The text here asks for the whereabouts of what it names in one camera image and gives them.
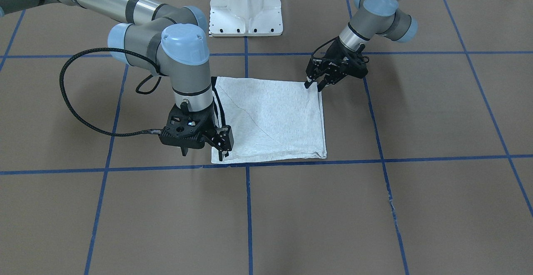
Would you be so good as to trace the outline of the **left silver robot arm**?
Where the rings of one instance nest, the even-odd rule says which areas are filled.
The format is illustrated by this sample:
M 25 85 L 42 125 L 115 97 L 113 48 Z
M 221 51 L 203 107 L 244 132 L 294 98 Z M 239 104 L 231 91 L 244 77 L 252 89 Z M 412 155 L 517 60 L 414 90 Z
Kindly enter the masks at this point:
M 399 8 L 400 0 L 354 0 L 356 13 L 341 33 L 322 46 L 323 56 L 313 52 L 306 67 L 304 86 L 317 84 L 318 91 L 335 85 L 347 76 L 363 79 L 368 74 L 367 43 L 379 35 L 403 43 L 412 40 L 418 30 L 414 17 Z

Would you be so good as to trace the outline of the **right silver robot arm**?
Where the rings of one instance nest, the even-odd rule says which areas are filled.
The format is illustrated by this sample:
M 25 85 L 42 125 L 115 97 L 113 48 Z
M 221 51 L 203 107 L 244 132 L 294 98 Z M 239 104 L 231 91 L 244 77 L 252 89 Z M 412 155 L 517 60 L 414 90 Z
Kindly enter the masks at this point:
M 219 161 L 228 157 L 234 137 L 225 123 L 217 79 L 211 76 L 207 19 L 200 9 L 157 0 L 0 0 L 1 15 L 52 3 L 82 7 L 118 22 L 109 32 L 107 47 L 79 52 L 61 68 L 62 97 L 80 123 L 101 134 L 119 136 L 84 120 L 70 104 L 64 84 L 65 72 L 76 59 L 109 52 L 126 65 L 148 70 L 150 79 L 169 78 L 175 98 L 165 127 L 125 133 L 125 137 L 158 135 L 162 144 L 181 148 L 182 155 L 209 144 L 217 150 Z

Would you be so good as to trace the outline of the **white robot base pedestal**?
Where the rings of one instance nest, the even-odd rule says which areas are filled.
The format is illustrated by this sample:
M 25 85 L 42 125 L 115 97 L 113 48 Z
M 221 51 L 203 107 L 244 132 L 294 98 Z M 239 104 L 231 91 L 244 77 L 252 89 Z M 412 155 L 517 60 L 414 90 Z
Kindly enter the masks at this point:
M 209 34 L 213 37 L 280 36 L 281 0 L 211 0 Z

